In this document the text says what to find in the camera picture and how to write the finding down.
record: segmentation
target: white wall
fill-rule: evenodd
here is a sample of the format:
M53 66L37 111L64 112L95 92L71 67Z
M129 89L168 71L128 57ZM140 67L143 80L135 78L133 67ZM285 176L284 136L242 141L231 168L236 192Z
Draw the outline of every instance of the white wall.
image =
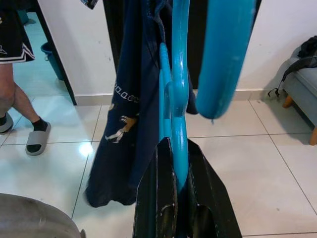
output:
M110 95L115 82L103 1L38 0L76 98Z
M238 90L276 86L281 64L298 46L317 35L317 0L262 0Z
M109 100L115 69L102 0L94 10L80 0L38 1L77 102L86 104L90 96L97 99L91 103L104 103L105 96ZM281 64L317 35L316 6L317 0L262 1L238 90L271 89L278 83Z

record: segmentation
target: person's leg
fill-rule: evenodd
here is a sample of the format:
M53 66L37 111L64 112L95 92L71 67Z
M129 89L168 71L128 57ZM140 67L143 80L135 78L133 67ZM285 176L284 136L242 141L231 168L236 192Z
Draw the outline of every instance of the person's leg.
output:
M14 83L12 64L0 64L0 117L4 117L11 107L14 107L31 123L40 119L28 97Z
M4 118L6 112L12 107L14 93L12 65L0 64L0 118Z

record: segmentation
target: blue bucket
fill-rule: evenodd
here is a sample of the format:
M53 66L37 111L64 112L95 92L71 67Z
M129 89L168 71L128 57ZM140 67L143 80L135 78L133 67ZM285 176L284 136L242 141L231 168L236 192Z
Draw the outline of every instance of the blue bucket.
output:
M41 46L41 51L46 54L45 60L50 62L52 68L54 69L54 72L55 72L57 78L59 80L63 81L64 80L63 76L62 76L62 74L60 72L60 69L58 67L57 61L56 61L56 59L55 59L55 57L54 57L54 55L52 53L52 49L51 49L51 47L50 47L48 42L46 42L45 44L43 44Z

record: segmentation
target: wooden sofa leg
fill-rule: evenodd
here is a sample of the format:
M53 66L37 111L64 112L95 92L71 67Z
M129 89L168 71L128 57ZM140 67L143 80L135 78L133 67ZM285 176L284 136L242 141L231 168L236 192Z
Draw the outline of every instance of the wooden sofa leg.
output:
M293 104L293 99L291 96L287 96L285 103L283 104L283 108L289 108Z
M313 134L311 136L311 140L309 142L310 145L317 145L317 126L313 130Z

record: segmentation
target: baseboard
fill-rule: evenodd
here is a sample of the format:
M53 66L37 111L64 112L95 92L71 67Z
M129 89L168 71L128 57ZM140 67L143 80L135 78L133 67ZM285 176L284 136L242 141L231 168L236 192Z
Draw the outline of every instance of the baseboard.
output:
M112 94L75 96L78 106L110 105Z
M234 101L247 100L264 100L266 99L269 90L237 90L234 94ZM106 95L80 95L75 96L78 106L93 106L93 105L110 105L112 94Z

